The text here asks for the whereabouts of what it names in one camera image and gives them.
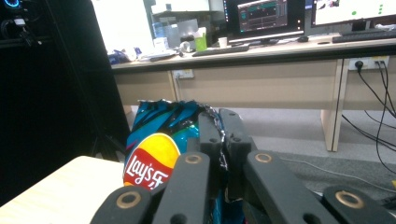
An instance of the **table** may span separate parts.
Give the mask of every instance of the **table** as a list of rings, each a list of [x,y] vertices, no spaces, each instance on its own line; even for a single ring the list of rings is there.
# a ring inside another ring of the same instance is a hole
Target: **table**
[[[123,186],[122,171],[123,163],[77,157],[0,207],[0,223],[90,223]]]
[[[349,71],[350,58],[390,55],[389,87],[396,85],[396,39],[332,43],[333,35],[311,37],[247,52],[156,63],[113,65],[124,105],[138,100],[196,100],[214,107],[319,109],[329,151],[337,151],[343,109],[381,109]],[[192,68],[194,78],[176,79],[171,70]],[[383,95],[378,71],[363,71]],[[396,98],[396,91],[390,92]]]

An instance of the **blue ring light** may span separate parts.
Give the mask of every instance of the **blue ring light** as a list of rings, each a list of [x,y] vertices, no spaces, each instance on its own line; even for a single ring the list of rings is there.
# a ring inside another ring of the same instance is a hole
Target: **blue ring light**
[[[4,0],[4,2],[9,6],[9,7],[18,7],[20,5],[20,0]]]

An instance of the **lay's logo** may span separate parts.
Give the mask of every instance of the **lay's logo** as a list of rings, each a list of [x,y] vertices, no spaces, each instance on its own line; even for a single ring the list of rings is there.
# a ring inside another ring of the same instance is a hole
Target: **lay's logo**
[[[132,152],[124,169],[124,185],[152,190],[166,182],[180,155],[176,143],[163,133],[145,138]]]

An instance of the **keyboard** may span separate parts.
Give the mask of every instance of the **keyboard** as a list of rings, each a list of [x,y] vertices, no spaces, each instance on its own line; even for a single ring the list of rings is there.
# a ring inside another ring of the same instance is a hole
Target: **keyboard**
[[[396,31],[384,31],[384,32],[375,32],[375,33],[368,33],[368,34],[335,36],[332,38],[332,42],[333,43],[346,43],[346,42],[377,40],[377,39],[391,39],[391,38],[396,38]]]
[[[248,45],[245,46],[237,46],[227,49],[207,49],[204,51],[197,51],[192,54],[192,57],[201,57],[208,55],[217,55],[217,54],[227,54],[227,53],[238,53],[248,51]]]

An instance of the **wall socket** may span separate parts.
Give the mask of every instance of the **wall socket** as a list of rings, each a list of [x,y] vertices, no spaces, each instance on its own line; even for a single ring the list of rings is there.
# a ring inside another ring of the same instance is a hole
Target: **wall socket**
[[[389,63],[389,56],[374,56],[374,57],[367,57],[367,58],[353,58],[349,60],[349,70],[358,70],[355,66],[355,62],[362,61],[363,67],[361,70],[364,69],[378,69],[378,65],[375,62],[384,61],[385,65],[388,67]]]
[[[193,78],[194,73],[192,69],[173,70],[172,76],[173,78]]]

